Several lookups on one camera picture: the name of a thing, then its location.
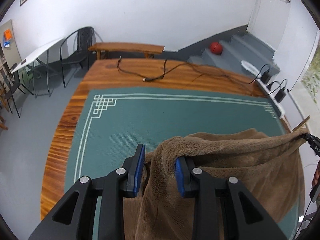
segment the basketball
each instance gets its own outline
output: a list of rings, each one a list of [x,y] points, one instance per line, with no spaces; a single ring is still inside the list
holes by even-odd
[[[222,53],[222,50],[223,50],[223,47],[220,43],[218,42],[213,42],[211,43],[210,45],[210,50],[213,54],[216,54],[216,55],[221,55]]]

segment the gray step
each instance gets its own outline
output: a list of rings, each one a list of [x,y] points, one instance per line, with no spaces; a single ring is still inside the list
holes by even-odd
[[[254,65],[258,70],[260,70],[263,65],[269,64],[271,66],[270,74],[272,76],[279,73],[279,70],[275,67],[272,61],[267,59],[257,49],[248,44],[238,35],[232,36],[230,46],[233,47],[239,54],[241,54],[244,60]]]
[[[257,37],[253,36],[250,33],[246,33],[241,37],[245,42],[253,46],[256,50],[260,51],[267,59],[272,60],[275,51],[265,44],[263,41],[259,40]]]
[[[233,71],[245,76],[252,77],[252,74],[246,71],[241,66],[243,58],[234,50],[226,41],[219,41],[223,46],[222,54],[215,55],[209,49],[205,49],[202,54],[202,59],[207,65],[216,66],[225,70]]]
[[[204,63],[204,60],[200,56],[190,56],[188,62],[198,65],[206,65],[206,63]]]

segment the wicker chair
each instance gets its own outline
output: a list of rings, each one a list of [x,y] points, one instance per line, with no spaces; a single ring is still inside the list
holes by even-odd
[[[78,48],[69,57],[62,59],[61,47],[67,41],[67,39],[74,33],[77,33]],[[85,59],[87,59],[87,66],[88,66],[88,70],[89,70],[88,48],[92,45],[93,34],[94,34],[94,28],[89,27],[89,26],[83,27],[83,28],[71,33],[61,44],[61,46],[60,46],[60,63],[61,63],[62,79],[63,79],[63,86],[64,87],[66,87],[66,83],[64,81],[63,65],[80,64],[80,66],[83,68],[82,62]]]

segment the fleece blanket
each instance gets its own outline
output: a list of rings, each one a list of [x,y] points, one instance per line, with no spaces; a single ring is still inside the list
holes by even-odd
[[[195,133],[173,137],[146,154],[141,188],[135,199],[124,199],[127,240],[191,239],[194,199],[177,189],[174,164],[191,156],[213,177],[235,176],[250,190],[275,222],[296,203],[304,185],[299,147],[307,129],[268,137],[255,129],[231,135]]]

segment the wooden chair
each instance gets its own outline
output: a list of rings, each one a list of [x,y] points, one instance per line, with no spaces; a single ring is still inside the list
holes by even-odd
[[[2,121],[2,123],[0,123],[0,127],[3,129],[3,130],[8,130],[8,128],[3,124],[4,123],[4,118],[0,115],[0,120]]]
[[[0,88],[0,101],[1,101],[1,104],[2,104],[2,106],[4,106],[5,107],[5,109],[9,112],[9,107],[8,107],[8,103],[7,103],[7,101],[5,100],[5,88],[4,88],[4,86],[3,86],[3,84],[2,83],[0,83],[1,84],[1,88]]]

